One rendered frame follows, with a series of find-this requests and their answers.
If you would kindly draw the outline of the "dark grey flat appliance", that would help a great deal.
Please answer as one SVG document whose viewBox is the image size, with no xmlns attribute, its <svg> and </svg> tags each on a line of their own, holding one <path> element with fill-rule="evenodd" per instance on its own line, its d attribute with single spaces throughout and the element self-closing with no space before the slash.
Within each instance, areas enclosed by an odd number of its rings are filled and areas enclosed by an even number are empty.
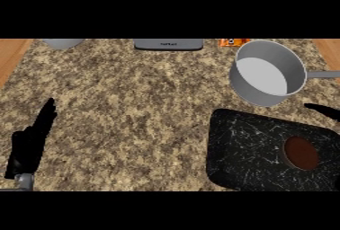
<svg viewBox="0 0 340 230">
<path fill-rule="evenodd" d="M 142 50 L 199 50 L 202 39 L 133 39 L 134 48 Z"/>
</svg>

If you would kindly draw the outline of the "pale grey round container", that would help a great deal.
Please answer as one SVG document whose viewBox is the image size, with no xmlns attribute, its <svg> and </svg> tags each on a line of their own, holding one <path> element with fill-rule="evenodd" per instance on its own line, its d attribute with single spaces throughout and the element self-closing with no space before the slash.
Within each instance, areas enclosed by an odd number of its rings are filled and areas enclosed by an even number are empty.
<svg viewBox="0 0 340 230">
<path fill-rule="evenodd" d="M 43 39 L 43 42 L 53 49 L 69 49 L 75 47 L 84 39 Z"/>
</svg>

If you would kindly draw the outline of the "black marble tray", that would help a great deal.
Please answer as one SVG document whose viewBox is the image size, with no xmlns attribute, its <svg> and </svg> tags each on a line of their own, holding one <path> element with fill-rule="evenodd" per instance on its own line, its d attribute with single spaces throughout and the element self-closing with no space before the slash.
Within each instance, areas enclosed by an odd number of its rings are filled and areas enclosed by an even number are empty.
<svg viewBox="0 0 340 230">
<path fill-rule="evenodd" d="M 288 137 L 313 145 L 319 163 L 304 171 L 282 160 Z M 205 173 L 210 181 L 242 191 L 340 191 L 340 134 L 332 130 L 242 111 L 213 111 Z"/>
</svg>

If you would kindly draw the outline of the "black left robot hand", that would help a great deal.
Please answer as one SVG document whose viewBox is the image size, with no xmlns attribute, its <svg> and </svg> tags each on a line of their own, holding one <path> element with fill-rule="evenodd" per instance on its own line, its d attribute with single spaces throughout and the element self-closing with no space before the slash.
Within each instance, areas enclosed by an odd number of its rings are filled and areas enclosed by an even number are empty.
<svg viewBox="0 0 340 230">
<path fill-rule="evenodd" d="M 17 174 L 34 174 L 43 157 L 46 137 L 57 117 L 54 99 L 46 101 L 34 124 L 12 134 L 12 150 L 6 166 L 6 179 L 15 179 Z"/>
</svg>

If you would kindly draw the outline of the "grey metal pot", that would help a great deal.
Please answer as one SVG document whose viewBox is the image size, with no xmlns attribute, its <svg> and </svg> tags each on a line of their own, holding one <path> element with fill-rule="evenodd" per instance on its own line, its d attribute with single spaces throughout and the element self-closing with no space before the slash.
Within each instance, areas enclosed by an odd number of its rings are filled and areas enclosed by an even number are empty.
<svg viewBox="0 0 340 230">
<path fill-rule="evenodd" d="M 300 57 L 275 41 L 253 40 L 239 47 L 229 84 L 253 105 L 278 105 L 298 93 L 309 78 L 340 78 L 340 71 L 307 71 Z"/>
</svg>

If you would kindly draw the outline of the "brown chocolate cupcake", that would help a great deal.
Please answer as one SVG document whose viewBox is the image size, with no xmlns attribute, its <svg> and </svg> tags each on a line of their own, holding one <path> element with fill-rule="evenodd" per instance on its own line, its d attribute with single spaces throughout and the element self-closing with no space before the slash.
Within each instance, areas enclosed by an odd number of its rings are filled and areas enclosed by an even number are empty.
<svg viewBox="0 0 340 230">
<path fill-rule="evenodd" d="M 303 171 L 313 170 L 318 167 L 318 151 L 303 137 L 292 136 L 284 141 L 282 160 L 292 168 Z"/>
</svg>

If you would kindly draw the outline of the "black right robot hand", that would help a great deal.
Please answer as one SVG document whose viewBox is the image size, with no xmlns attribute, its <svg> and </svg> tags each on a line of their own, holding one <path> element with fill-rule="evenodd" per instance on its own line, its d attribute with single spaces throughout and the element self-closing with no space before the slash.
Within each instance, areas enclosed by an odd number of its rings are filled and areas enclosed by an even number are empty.
<svg viewBox="0 0 340 230">
<path fill-rule="evenodd" d="M 304 106 L 340 122 L 340 110 L 313 103 L 306 103 Z"/>
</svg>

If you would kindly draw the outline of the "orange packet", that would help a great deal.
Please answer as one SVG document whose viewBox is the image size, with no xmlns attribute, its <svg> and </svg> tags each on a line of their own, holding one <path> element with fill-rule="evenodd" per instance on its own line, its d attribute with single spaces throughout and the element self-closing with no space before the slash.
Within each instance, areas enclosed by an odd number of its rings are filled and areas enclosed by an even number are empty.
<svg viewBox="0 0 340 230">
<path fill-rule="evenodd" d="M 248 39 L 220 39 L 217 41 L 219 47 L 241 47 L 250 40 Z"/>
</svg>

